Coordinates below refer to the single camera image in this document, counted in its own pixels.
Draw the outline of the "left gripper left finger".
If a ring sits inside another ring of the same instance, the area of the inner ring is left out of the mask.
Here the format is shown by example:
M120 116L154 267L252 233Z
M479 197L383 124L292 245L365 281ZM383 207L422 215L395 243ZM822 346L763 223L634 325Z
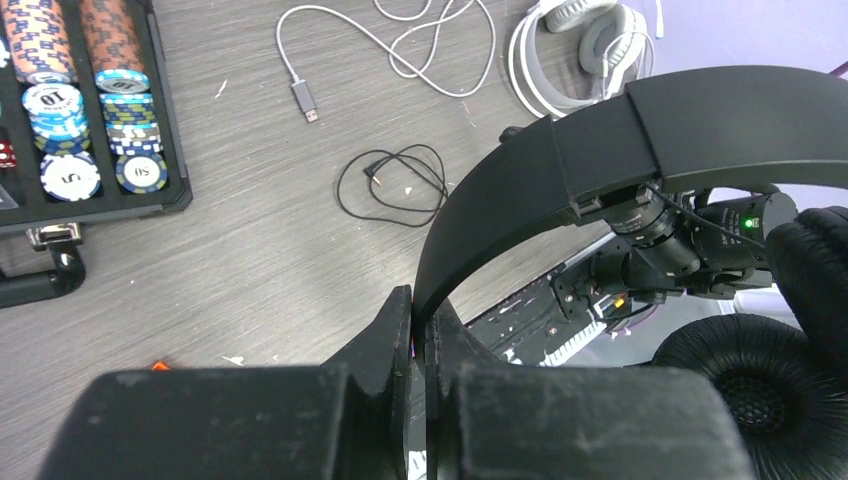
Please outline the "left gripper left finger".
M80 395L42 479L403 479L411 290L319 365L124 370Z

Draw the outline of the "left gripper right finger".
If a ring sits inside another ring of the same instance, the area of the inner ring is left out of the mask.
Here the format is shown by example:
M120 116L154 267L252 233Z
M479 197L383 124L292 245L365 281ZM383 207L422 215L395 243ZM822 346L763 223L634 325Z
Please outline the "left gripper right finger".
M750 479L703 377L655 367L515 366L444 303L423 323L431 479Z

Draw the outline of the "black wired headphones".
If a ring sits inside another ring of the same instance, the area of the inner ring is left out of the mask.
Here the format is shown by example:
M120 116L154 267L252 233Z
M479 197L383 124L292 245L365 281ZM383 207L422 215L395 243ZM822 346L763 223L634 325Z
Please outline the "black wired headphones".
M456 187L430 227L409 287L411 360L423 367L425 319L512 247L597 219L654 181L670 192L754 180L843 187L846 132L845 81L735 66L637 81L574 116L510 134ZM807 348L798 347L789 363L803 394L776 451L744 442L737 431L753 477L844 478L847 392Z

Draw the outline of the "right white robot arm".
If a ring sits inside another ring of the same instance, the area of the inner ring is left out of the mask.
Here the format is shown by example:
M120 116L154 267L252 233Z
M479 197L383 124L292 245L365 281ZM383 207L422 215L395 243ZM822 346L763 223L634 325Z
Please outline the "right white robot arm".
M770 286L766 238L797 215L795 202L773 185L715 203L709 194L666 195L646 183L633 200L605 211L621 243L593 261L596 287L662 304L680 295L730 300Z

